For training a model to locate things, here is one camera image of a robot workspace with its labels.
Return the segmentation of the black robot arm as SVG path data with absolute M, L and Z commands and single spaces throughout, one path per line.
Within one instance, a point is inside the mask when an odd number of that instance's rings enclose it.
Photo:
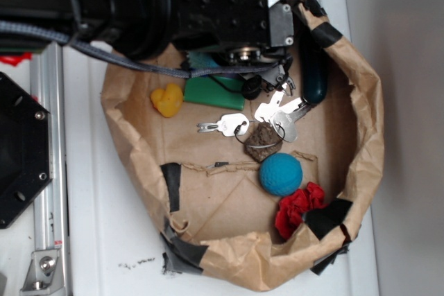
M 64 33 L 67 42 L 102 41 L 131 60 L 180 51 L 248 52 L 266 61 L 293 43 L 283 0 L 1 0 L 1 19 Z

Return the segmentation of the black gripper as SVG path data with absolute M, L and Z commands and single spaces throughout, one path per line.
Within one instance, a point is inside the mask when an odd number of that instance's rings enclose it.
M 293 14 L 284 0 L 178 0 L 172 43 L 221 64 L 277 62 L 294 43 Z

